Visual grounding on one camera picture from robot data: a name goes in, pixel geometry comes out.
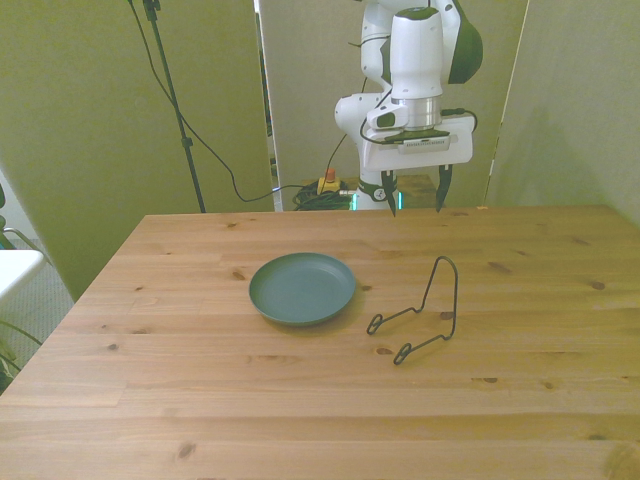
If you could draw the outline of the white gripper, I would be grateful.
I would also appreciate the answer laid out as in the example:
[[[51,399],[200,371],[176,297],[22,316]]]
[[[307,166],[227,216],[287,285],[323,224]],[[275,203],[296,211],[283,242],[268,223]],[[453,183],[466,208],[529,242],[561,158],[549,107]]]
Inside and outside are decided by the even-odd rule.
[[[440,212],[451,185],[451,165],[466,163],[473,155],[473,130],[472,115],[448,117],[434,128],[421,131],[368,128],[361,163],[366,170],[388,170],[381,173],[381,181],[393,215],[397,185],[392,170],[440,165],[436,189],[436,211]]]

